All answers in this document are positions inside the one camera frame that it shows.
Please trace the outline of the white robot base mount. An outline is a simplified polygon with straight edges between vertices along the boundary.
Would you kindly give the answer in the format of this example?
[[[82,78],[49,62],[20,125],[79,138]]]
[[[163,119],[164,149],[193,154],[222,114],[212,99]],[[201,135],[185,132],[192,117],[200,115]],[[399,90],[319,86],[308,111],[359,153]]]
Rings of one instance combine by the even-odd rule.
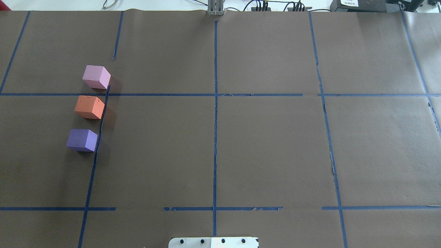
[[[169,248],[258,248],[257,237],[175,237]]]

